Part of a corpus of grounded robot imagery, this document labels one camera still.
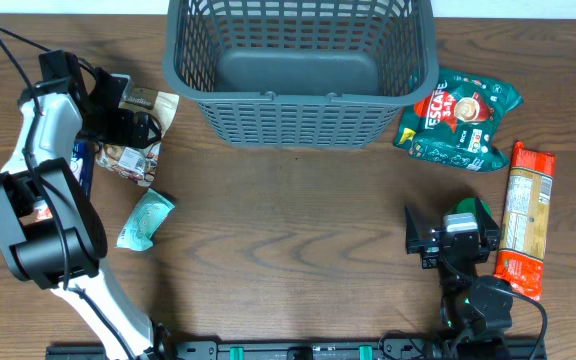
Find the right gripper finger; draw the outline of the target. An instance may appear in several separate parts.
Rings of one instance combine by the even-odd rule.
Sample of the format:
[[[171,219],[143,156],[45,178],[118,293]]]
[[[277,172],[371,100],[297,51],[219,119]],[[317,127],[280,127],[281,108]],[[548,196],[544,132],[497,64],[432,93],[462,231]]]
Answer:
[[[482,245],[489,250],[497,250],[500,242],[500,227],[486,211],[479,197],[475,198],[474,204]]]
[[[420,232],[414,222],[411,211],[407,206],[404,207],[405,211],[405,248],[408,254],[422,254],[425,253],[427,248],[433,243],[433,235],[428,232]]]

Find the beige brown snack pouch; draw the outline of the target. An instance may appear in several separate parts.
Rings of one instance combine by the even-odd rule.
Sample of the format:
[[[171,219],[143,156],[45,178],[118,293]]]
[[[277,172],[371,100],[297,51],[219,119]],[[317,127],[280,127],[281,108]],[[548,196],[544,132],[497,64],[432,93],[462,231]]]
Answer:
[[[120,101],[119,107],[150,115],[164,136],[173,122],[179,99],[176,94],[133,87]],[[139,186],[149,187],[155,177],[160,148],[161,141],[144,149],[103,144],[98,147],[96,162]]]

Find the blue Kleenex tissue multipack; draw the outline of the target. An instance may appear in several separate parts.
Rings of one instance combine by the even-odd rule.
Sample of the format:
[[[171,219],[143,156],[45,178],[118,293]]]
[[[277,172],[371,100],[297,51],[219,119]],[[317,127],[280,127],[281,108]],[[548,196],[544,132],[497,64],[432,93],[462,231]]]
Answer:
[[[92,144],[83,140],[75,141],[70,169],[83,189],[85,196],[90,198],[94,169],[94,147]],[[36,212],[36,221],[50,219],[52,217],[49,207],[44,201],[37,203],[34,210]]]

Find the green Nescafe coffee bag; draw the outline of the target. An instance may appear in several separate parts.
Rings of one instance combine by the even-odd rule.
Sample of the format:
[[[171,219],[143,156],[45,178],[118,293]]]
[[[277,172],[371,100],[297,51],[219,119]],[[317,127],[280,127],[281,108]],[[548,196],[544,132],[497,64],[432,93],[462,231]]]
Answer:
[[[404,110],[393,145],[415,159],[494,172],[509,164],[494,136],[522,103],[507,82],[442,68],[430,95]]]

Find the small teal wipes packet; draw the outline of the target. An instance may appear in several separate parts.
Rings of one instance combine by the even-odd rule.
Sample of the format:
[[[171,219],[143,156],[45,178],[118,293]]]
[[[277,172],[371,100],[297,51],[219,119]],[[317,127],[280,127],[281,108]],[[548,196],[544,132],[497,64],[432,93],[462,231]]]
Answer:
[[[153,189],[138,201],[117,238],[116,247],[145,251],[154,243],[152,237],[175,205]]]

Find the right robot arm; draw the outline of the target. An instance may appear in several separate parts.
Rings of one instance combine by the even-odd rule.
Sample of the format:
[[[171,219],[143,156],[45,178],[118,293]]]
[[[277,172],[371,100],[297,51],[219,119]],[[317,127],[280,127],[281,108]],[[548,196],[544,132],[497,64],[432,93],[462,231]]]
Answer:
[[[439,227],[421,232],[405,208],[405,250],[420,257],[421,267],[437,270],[440,317],[446,327],[438,347],[447,359],[507,359],[504,332],[512,326],[513,293],[477,266],[498,248],[501,230],[475,197],[458,204]]]

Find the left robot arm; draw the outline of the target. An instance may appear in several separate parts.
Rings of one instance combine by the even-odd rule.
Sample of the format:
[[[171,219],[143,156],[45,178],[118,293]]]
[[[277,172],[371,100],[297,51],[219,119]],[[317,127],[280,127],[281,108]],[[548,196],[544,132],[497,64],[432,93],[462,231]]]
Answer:
[[[18,101],[23,125],[0,171],[0,251],[11,273],[66,301],[99,337],[108,359],[173,359],[165,328],[138,309],[105,257],[107,237],[70,169],[76,140],[146,148],[158,121],[120,107],[130,79],[100,67],[88,91],[82,62],[63,50],[39,56],[42,79]]]

